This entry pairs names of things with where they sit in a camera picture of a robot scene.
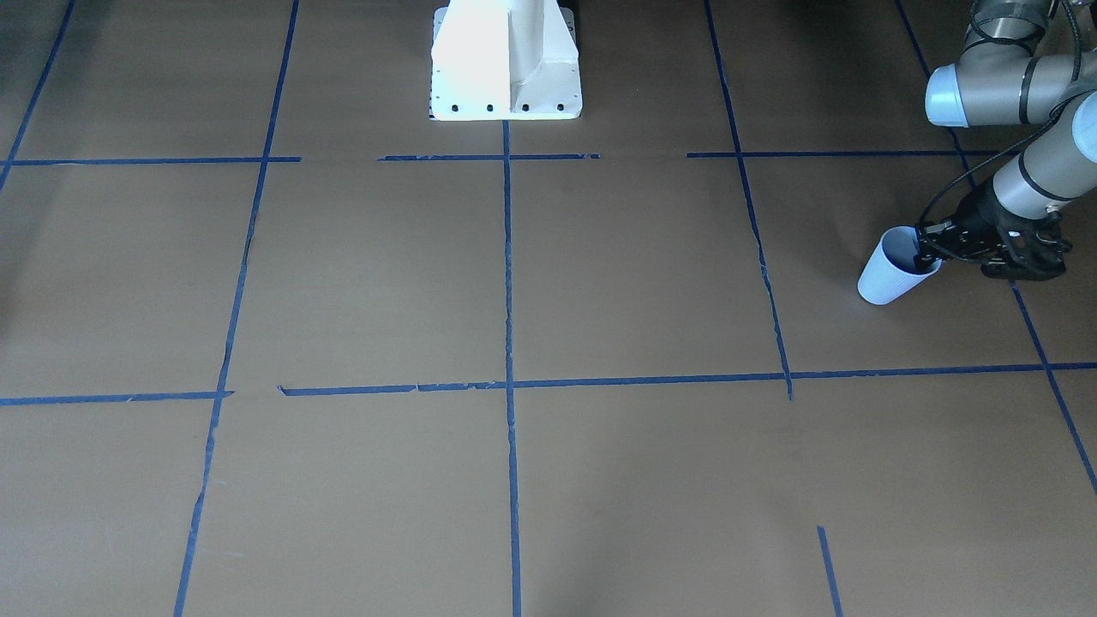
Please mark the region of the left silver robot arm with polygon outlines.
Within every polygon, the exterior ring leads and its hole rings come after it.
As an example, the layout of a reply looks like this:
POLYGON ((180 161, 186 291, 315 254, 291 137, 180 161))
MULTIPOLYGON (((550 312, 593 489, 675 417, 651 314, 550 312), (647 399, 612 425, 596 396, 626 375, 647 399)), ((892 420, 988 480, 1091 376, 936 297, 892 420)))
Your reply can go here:
POLYGON ((1045 281, 1065 273, 1072 243, 1063 207, 1094 190, 1094 53, 1066 12, 1074 51, 1039 56, 1062 1, 975 1, 964 48, 937 68, 926 116, 941 128, 1031 126, 995 156, 997 171, 938 222, 925 207, 915 227, 915 270, 943 261, 977 263, 992 279, 1045 281))

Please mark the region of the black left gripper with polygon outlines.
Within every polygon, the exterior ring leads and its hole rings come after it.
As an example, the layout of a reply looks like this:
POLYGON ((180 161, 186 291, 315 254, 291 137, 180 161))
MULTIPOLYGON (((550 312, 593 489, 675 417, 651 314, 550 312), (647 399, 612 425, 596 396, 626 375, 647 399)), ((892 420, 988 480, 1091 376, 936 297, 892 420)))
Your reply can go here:
POLYGON ((1003 206, 994 188, 981 184, 945 221, 915 226, 920 246, 914 273, 934 274, 946 261, 1004 263, 1010 254, 1004 238, 1013 224, 1014 214, 1003 206), (941 243, 941 254, 924 243, 941 243))

